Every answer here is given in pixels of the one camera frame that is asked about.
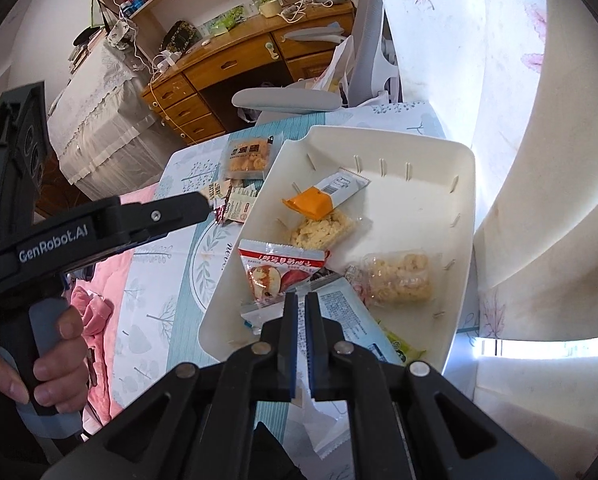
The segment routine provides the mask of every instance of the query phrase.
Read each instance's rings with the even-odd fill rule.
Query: white plastic bin
[[[362,235],[352,235],[335,248],[328,266],[343,270],[367,253],[423,249],[442,253],[439,297],[434,305],[379,309],[382,323],[443,370],[457,329],[470,258],[475,208],[475,165],[472,152],[450,140],[366,128],[313,126],[308,135],[288,140],[266,179],[242,238],[284,242],[284,224],[300,216],[282,198],[296,195],[339,168],[357,172],[371,183],[345,203],[371,222]],[[202,348],[225,360],[254,340],[239,315],[252,299],[236,247],[216,287],[199,330]]]

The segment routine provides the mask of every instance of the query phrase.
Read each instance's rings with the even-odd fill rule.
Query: metal bolt
[[[354,352],[354,345],[349,341],[335,343],[335,352],[339,355],[350,355]]]
[[[270,343],[266,343],[265,341],[254,343],[250,349],[254,355],[268,355],[272,351]]]
[[[181,363],[175,368],[175,374],[179,379],[189,379],[196,373],[192,363]]]
[[[410,365],[410,373],[416,377],[425,377],[430,373],[430,367],[423,361],[414,361]]]

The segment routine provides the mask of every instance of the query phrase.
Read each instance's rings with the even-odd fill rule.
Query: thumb
[[[16,402],[27,404],[30,400],[28,390],[21,377],[0,356],[0,392]]]

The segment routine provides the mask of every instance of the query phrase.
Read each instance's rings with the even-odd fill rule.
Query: gray armrest
[[[343,33],[343,28],[335,22],[327,27],[300,28],[299,30],[286,32],[284,34],[284,41],[330,41],[341,44],[345,39]]]
[[[252,108],[265,112],[309,114],[333,112],[341,108],[341,95],[305,88],[248,88],[232,97],[237,108]]]

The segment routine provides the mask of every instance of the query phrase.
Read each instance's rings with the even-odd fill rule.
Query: human hand
[[[56,406],[60,413],[71,413],[81,410],[88,400],[88,346],[81,336],[79,311],[71,306],[61,314],[57,329],[62,341],[34,362],[34,376],[44,381],[34,389],[34,398],[41,406]],[[30,400],[21,377],[1,356],[0,392],[22,404]]]

